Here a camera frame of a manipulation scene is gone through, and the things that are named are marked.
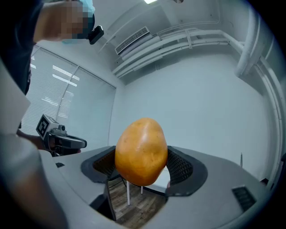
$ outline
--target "person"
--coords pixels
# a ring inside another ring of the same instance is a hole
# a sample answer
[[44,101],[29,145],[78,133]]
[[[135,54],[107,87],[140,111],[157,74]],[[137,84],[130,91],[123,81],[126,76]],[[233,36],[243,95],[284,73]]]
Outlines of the person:
[[[90,13],[79,0],[43,3],[41,0],[6,1],[1,6],[13,17],[1,14],[2,45],[0,57],[18,87],[26,95],[31,82],[30,60],[33,46],[41,40],[85,38],[92,30]],[[47,150],[39,136],[20,130],[17,135],[34,143],[38,149]],[[55,145],[52,139],[50,147]]]

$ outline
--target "wooden floor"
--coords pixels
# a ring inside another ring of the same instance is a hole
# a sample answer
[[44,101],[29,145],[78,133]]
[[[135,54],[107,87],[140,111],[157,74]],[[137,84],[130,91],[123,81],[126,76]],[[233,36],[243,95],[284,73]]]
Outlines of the wooden floor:
[[[109,181],[109,187],[121,181]],[[136,229],[147,223],[165,204],[165,197],[130,184],[130,205],[123,182],[109,188],[110,199],[116,214],[116,222],[127,228]]]

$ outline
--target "ceiling light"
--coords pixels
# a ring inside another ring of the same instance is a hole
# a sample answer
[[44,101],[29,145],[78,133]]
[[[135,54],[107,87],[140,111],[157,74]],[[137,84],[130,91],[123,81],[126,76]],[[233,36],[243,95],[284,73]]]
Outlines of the ceiling light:
[[155,1],[157,1],[157,0],[144,0],[147,4],[150,4],[150,3],[152,3],[152,2],[155,2]]

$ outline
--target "gray plastic surface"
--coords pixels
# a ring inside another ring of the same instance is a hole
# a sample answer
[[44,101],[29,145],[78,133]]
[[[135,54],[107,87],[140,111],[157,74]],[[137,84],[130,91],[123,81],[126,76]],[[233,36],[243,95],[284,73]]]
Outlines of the gray plastic surface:
[[[63,207],[64,211],[68,211],[68,221],[73,224],[75,220],[72,212],[82,208],[82,212],[91,209],[88,205],[104,191],[104,184],[93,183],[85,177],[80,171],[81,163],[87,158],[98,154],[109,147],[96,149],[93,151],[74,154],[63,157],[46,158],[42,157],[44,168],[47,174],[54,170],[53,176],[47,176],[51,186],[65,186],[65,193],[55,193],[60,204],[68,205]],[[193,150],[174,147],[181,152],[190,155],[205,164],[208,170],[208,177],[203,186],[187,197],[169,197],[167,203],[162,209],[147,223],[143,228],[215,228],[230,223],[232,220],[243,217],[244,214],[250,212],[263,197],[269,192],[266,187],[256,180],[252,175],[243,170],[237,164],[207,154],[199,153]],[[57,168],[55,163],[61,162],[65,166]],[[245,185],[257,201],[246,213],[243,214],[238,202],[236,201],[231,189]],[[81,204],[74,204],[75,197],[67,198],[67,189],[70,188],[73,195],[80,197]],[[97,227],[113,228],[120,225],[99,215],[92,210],[93,214],[87,213],[82,219],[81,225],[93,224],[94,218],[97,219]]]

